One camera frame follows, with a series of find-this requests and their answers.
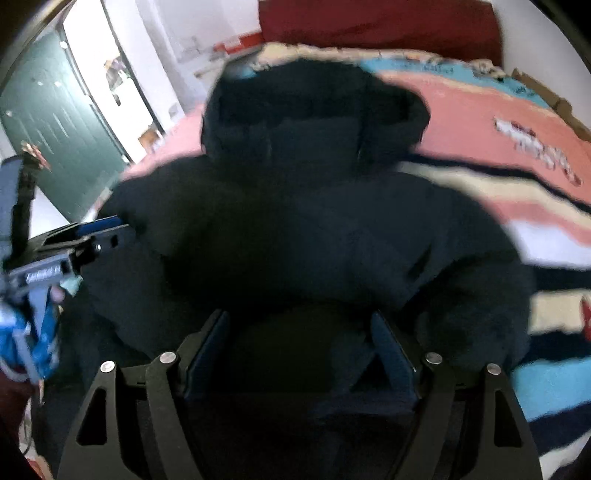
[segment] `pillow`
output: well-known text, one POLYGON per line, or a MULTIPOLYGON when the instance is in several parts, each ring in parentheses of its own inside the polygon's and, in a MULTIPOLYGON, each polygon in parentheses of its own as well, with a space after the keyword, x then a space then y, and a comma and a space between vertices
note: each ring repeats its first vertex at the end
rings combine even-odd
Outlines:
POLYGON ((494 10, 479 0, 267 0, 259 2, 259 20, 265 41, 502 61, 494 10))

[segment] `blanket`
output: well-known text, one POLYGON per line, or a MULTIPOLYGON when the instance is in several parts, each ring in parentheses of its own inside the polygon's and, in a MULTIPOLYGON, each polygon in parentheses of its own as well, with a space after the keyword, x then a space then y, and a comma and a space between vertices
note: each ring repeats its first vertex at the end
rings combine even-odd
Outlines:
POLYGON ((544 478, 558 477, 591 436, 591 144, 486 60, 271 43, 229 72, 301 58, 357 64, 420 95, 431 114, 423 155, 397 168, 475 198, 534 268, 531 348, 512 381, 544 478))

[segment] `black puffer jacket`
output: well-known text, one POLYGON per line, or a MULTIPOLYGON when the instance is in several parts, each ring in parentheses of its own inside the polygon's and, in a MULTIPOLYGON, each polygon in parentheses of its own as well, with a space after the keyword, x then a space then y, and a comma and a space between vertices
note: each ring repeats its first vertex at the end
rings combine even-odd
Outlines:
MULTIPOLYGON (((259 331, 254 316, 280 322, 277 312, 305 303, 382 309, 454 365, 514 365, 527 349, 530 274, 477 203, 396 171, 427 123, 418 96, 348 65, 297 61, 222 79, 204 118, 207 154, 120 184, 101 211, 139 240, 86 267, 65 308, 38 449, 55 464, 72 417, 63 399, 79 401, 102 361, 129 365, 174 349, 215 307, 244 318, 235 348, 253 364, 272 361, 260 345, 298 335, 306 347, 294 362, 324 356, 321 382, 294 373, 304 390, 329 392, 343 373, 330 348, 318 355, 314 345, 351 328, 366 345, 363 320, 335 330, 331 314, 327 344, 307 337, 318 333, 309 318, 294 335, 292 316, 283 333, 262 328, 275 337, 245 346, 259 331)), ((241 358, 232 348, 228 357, 241 358)), ((243 369, 226 373, 226 388, 244 388, 243 369)), ((269 374, 257 388, 285 382, 269 374)))

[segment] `blue stripe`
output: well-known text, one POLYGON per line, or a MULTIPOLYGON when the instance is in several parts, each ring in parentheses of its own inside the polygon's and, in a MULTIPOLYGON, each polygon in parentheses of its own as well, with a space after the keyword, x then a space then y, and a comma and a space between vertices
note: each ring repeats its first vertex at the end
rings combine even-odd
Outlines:
POLYGON ((511 77, 496 80, 489 76, 475 76, 472 68, 463 63, 454 62, 433 64, 417 60, 380 58, 361 60, 359 66, 374 74, 389 70, 397 72, 431 73, 457 82, 469 83, 479 87, 494 88, 495 90, 507 93, 513 97, 534 102, 542 108, 550 108, 541 96, 527 88, 521 82, 511 77))
POLYGON ((512 383, 527 421, 569 410, 591 401, 591 358, 521 365, 512 383))

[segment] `black mount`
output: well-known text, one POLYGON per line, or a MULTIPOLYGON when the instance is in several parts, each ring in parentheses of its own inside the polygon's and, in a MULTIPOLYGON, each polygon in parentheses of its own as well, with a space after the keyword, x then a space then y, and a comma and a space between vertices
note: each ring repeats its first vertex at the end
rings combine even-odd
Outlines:
MULTIPOLYGON (((199 375, 192 368, 194 359, 228 318, 226 312, 215 311, 201 331, 188 336, 176 352, 166 352, 148 365, 119 369, 114 362, 105 362, 70 430, 58 480, 141 480, 128 468, 121 441, 126 434, 125 403, 138 395, 148 401, 164 477, 208 478, 204 462, 196 461, 199 455, 187 442, 176 400, 187 396, 191 377, 199 375)), ((421 398, 404 451, 392 454, 394 467, 388 480, 433 478, 457 395, 467 399, 468 408, 449 478, 541 480, 531 432, 500 367, 489 364, 480 374, 456 372, 440 356, 422 352, 392 322, 386 323, 412 365, 421 398)))

